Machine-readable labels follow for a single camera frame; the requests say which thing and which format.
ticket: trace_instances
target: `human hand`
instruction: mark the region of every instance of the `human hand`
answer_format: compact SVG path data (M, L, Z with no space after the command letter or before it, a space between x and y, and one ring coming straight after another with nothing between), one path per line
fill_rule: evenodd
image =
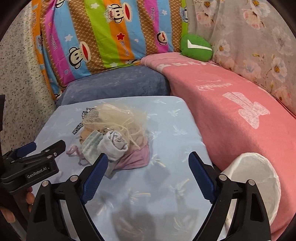
M29 187L27 189L27 196L26 196L26 202L28 204L28 209L29 209L29 212L31 212L31 209L32 209L32 205L34 203L34 200L35 200L35 197L34 197L34 194L32 193L33 191L33 188L32 187ZM15 216L14 214L8 210L7 208L4 208L4 207L0 207L0 210L3 214L3 216L5 217L6 221L8 223L14 223L15 222Z

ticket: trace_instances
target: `pink blanket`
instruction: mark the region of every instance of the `pink blanket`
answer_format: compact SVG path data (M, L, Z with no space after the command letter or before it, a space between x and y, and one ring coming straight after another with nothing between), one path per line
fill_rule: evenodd
M271 225L276 240L296 212L296 120L265 90L213 63L162 53L144 57L141 64L165 75L172 94L185 100L221 170L245 152L272 163L281 183Z

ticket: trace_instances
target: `granite surface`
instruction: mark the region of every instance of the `granite surface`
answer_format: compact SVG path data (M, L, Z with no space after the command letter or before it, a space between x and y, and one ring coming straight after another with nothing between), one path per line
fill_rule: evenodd
M0 42L0 94L6 95L2 152L34 141L55 110L32 37L32 6L16 17Z

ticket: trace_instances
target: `black clamp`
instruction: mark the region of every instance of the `black clamp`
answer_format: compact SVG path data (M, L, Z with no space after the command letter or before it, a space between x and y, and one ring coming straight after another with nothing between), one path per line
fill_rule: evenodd
M193 241L218 240L232 199L237 199L234 216L227 236L222 240L271 240L267 212L254 180L246 183L231 181L204 164L196 152L189 155L188 161L204 198L213 204Z
M5 96L0 95L0 131L2 131ZM55 157L65 151L60 140L38 154L25 157L36 150L31 142L2 156L0 145L0 206L11 210L24 230L27 230L29 211L26 189L58 173Z
M104 241L85 208L94 197L107 170L108 158L101 154L96 162L79 176L51 184L43 181L30 214L27 241L74 241L68 232L60 200L65 200L80 241Z

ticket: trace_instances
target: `green cushion with white mark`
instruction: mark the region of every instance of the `green cushion with white mark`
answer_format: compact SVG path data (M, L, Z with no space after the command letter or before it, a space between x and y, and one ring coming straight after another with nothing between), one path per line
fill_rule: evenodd
M200 36L186 34L181 39L181 54L199 61L209 61L212 57L212 46Z

